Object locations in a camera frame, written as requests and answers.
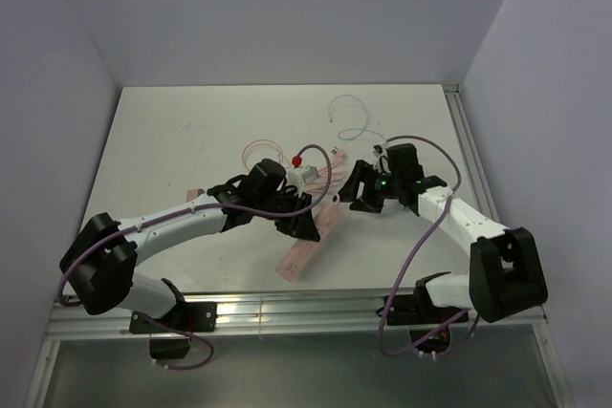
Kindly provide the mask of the pink power strip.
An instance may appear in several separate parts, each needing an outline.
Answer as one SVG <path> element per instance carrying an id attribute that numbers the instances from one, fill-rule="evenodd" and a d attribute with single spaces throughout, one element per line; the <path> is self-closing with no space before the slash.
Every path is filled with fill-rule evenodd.
<path id="1" fill-rule="evenodd" d="M 276 266 L 276 272 L 286 282 L 292 283 L 295 281 L 300 272 L 302 272 L 315 257 L 318 250 L 340 223 L 341 219 L 342 212 L 339 209 L 339 204 L 327 204 L 324 206 L 315 217 L 315 224 L 320 240 L 317 243 L 305 240 L 296 241 Z"/>

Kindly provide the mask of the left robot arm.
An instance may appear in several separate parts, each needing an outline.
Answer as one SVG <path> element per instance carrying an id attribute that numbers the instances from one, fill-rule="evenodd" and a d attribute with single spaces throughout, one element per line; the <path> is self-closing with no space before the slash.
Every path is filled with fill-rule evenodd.
<path id="1" fill-rule="evenodd" d="M 184 295 L 168 279 L 136 272 L 139 264 L 192 239 L 247 225 L 254 217 L 274 223 L 297 240 L 320 239 L 313 196 L 290 184 L 278 162 L 260 161 L 247 175 L 217 184 L 185 204 L 138 218 L 92 217 L 60 261 L 77 304 L 90 315 L 125 309 L 165 331 L 189 320 Z"/>

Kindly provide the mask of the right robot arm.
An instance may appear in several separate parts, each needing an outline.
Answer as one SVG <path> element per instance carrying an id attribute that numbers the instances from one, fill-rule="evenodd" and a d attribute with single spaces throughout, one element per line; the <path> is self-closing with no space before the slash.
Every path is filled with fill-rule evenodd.
<path id="1" fill-rule="evenodd" d="M 501 225 L 454 197 L 446 182 L 425 174 L 411 143 L 384 148 L 376 165 L 357 161 L 339 199 L 353 211 L 373 214 L 396 201 L 435 224 L 468 256 L 466 274 L 430 274 L 410 294 L 387 295 L 389 325 L 441 323 L 468 311 L 493 323 L 548 299 L 533 234 Z"/>

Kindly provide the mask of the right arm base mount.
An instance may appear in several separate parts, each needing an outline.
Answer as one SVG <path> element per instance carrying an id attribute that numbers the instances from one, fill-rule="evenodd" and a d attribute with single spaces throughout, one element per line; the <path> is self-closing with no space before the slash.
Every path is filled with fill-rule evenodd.
<path id="1" fill-rule="evenodd" d="M 429 300 L 418 299 L 416 293 L 400 294 L 394 297 L 385 323 L 387 326 L 427 324 L 437 326 L 459 311 L 458 308 L 454 307 L 436 307 Z M 446 327 L 420 344 L 417 350 L 427 354 L 441 353 L 449 349 L 450 343 L 451 332 L 449 327 Z"/>

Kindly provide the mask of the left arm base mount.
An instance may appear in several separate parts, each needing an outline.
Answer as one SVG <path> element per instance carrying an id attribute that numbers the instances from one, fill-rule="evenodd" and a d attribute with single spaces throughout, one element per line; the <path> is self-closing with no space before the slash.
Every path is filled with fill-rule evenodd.
<path id="1" fill-rule="evenodd" d="M 133 311 L 128 331 L 135 335 L 149 335 L 149 355 L 155 364 L 167 366 L 175 371 L 186 371 L 208 364 L 215 349 L 201 333 L 215 330 L 217 304 L 197 301 L 177 305 L 162 318 L 152 318 L 139 311 Z M 203 346 L 208 354 L 197 363 L 185 363 L 185 359 L 197 345 Z"/>

